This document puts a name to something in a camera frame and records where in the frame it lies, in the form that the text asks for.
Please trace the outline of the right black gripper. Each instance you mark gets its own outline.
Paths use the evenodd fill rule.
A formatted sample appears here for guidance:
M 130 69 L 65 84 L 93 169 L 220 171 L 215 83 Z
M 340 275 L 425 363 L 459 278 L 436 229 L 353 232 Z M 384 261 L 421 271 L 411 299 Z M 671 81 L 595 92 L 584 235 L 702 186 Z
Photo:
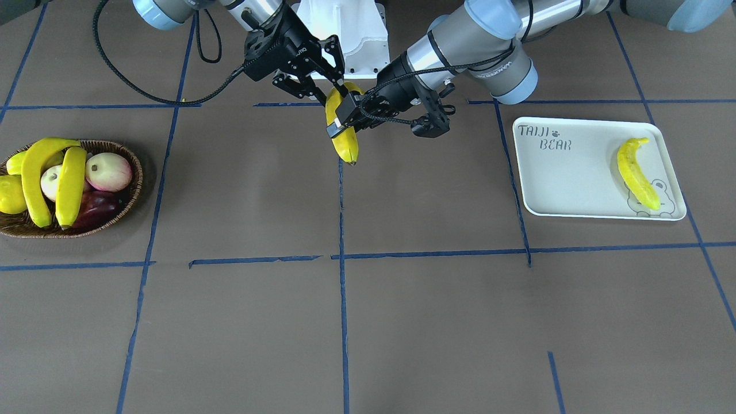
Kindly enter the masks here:
M 339 37 L 330 35 L 318 40 L 289 5 L 281 5 L 257 31 L 248 34 L 243 66 L 253 81 L 260 81 L 276 70 L 283 71 L 274 74 L 273 86 L 321 105 L 326 104 L 327 97 L 311 76 L 307 76 L 313 71 L 330 81 L 341 97 L 348 94 Z

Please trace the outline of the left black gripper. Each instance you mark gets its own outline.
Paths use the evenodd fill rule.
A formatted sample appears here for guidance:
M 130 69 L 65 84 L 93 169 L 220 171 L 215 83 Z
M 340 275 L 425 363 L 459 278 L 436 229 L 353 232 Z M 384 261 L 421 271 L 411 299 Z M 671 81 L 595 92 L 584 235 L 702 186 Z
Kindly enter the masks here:
M 409 61 L 402 53 L 382 69 L 377 77 L 376 94 L 348 92 L 342 103 L 327 104 L 327 133 L 336 139 L 350 128 L 355 133 L 361 129 L 375 128 L 391 118 L 407 111 L 416 102 L 426 104 L 429 92 Z

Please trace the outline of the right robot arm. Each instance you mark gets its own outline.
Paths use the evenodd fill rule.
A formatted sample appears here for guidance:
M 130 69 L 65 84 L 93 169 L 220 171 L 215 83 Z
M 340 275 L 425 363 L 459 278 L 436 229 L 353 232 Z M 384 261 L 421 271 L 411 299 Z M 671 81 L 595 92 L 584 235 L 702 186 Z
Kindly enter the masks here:
M 181 102 L 181 106 L 212 99 L 239 74 L 252 81 L 271 75 L 279 89 L 297 98 L 313 98 L 322 105 L 327 96 L 316 86 L 313 73 L 330 81 L 342 97 L 348 94 L 339 37 L 318 39 L 287 1 L 134 1 L 132 5 L 158 30 L 173 30 L 213 7 L 221 7 L 247 32 L 241 66 L 216 91 L 196 101 Z

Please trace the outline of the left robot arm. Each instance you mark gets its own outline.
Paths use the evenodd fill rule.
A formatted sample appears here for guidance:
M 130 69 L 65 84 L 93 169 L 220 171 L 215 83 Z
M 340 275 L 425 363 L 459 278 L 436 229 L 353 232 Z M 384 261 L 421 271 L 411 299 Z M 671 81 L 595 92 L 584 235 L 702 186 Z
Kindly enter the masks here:
M 452 79 L 466 74 L 497 102 L 513 105 L 527 99 L 538 75 L 523 43 L 532 35 L 582 16 L 603 12 L 697 32 L 731 5 L 729 1 L 465 1 L 437 18 L 428 32 L 382 69 L 377 84 L 364 94 L 352 92 L 328 116 L 331 138 L 347 132 L 399 122 L 399 114 L 423 105 L 426 115 L 408 120 L 416 136 L 447 133 L 454 113 L 442 99 L 453 91 Z

